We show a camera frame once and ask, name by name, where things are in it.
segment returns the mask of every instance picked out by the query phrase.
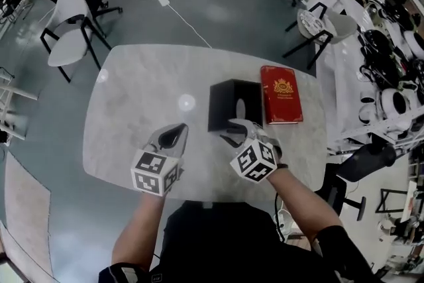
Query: power strip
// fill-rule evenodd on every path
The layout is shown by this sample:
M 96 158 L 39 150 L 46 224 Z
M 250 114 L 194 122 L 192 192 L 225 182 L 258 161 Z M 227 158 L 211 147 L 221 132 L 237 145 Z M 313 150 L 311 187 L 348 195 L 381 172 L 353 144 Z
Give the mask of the power strip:
M 170 4 L 170 1 L 169 1 L 169 0 L 159 0 L 159 3 L 160 3 L 163 7 L 165 7 L 165 6 L 168 6 L 168 5 Z

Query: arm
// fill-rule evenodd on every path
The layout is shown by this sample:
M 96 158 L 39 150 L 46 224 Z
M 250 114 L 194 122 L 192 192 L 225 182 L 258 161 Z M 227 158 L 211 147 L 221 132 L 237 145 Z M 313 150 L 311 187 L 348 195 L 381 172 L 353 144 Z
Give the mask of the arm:
M 132 219 L 117 239 L 112 252 L 112 264 L 135 264 L 148 272 L 165 197 L 142 194 Z
M 310 242 L 327 227 L 343 226 L 333 208 L 297 180 L 289 170 L 277 169 L 268 176 L 268 180 Z

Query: white marble table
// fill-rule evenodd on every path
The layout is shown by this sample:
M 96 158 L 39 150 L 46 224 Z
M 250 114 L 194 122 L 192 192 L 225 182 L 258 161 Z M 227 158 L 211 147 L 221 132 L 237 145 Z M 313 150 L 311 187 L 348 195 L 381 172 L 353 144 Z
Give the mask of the white marble table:
M 151 133 L 184 122 L 189 136 L 185 172 L 169 198 L 197 201 L 264 201 L 275 191 L 264 181 L 253 184 L 230 167 L 231 148 L 207 132 L 209 88 L 229 79 L 259 82 L 260 67 L 278 65 L 244 54 L 178 45 L 126 45 L 110 51 L 91 94 L 83 140 L 88 174 L 133 190 L 131 161 Z M 318 190 L 326 163 L 325 114 L 317 80 L 296 71 L 304 122 L 265 125 L 280 140 L 292 172 Z M 194 107 L 183 111 L 188 94 Z

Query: black tissue box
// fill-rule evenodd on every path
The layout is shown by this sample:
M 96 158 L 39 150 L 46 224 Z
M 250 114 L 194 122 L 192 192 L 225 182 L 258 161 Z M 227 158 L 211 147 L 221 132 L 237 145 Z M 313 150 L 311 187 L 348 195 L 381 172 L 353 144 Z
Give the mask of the black tissue box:
M 237 102 L 242 100 L 245 116 L 237 117 Z M 262 126 L 262 89 L 260 83 L 231 79 L 211 86 L 207 130 L 229 128 L 229 119 L 248 119 Z

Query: red book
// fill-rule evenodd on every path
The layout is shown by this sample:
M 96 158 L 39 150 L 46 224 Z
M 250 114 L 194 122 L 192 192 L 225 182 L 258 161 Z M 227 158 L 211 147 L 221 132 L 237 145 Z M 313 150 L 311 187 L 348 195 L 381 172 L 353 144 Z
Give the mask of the red book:
M 297 124 L 303 121 L 294 70 L 263 66 L 260 77 L 267 124 Z

